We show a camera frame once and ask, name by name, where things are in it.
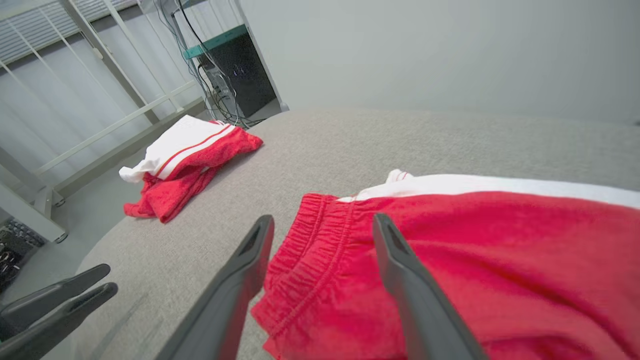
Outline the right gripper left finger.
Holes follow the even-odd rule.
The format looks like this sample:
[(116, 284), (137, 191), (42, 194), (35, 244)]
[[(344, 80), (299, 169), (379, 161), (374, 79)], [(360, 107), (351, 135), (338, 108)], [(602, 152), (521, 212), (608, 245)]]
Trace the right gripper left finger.
[(167, 340), (159, 360), (235, 360), (249, 303), (262, 290), (275, 222), (260, 216)]

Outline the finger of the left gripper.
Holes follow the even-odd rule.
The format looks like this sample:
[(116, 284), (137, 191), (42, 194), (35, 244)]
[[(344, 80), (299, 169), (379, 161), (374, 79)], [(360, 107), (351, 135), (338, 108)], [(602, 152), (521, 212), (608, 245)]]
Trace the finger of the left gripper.
[(7, 341), (22, 333), (62, 303), (85, 293), (91, 286), (105, 278), (110, 271), (111, 267), (102, 263), (2, 306), (1, 341)]
[(85, 319), (118, 292), (118, 285), (108, 282), (68, 301), (53, 315), (3, 342), (2, 360), (41, 360)]

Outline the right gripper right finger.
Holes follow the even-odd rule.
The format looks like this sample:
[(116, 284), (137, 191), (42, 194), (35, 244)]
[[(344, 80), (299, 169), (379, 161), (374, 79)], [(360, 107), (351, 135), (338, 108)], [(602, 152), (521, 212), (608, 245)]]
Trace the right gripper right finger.
[(401, 319), (407, 358), (487, 360), (480, 342), (391, 218), (375, 214), (372, 232), (382, 284)]

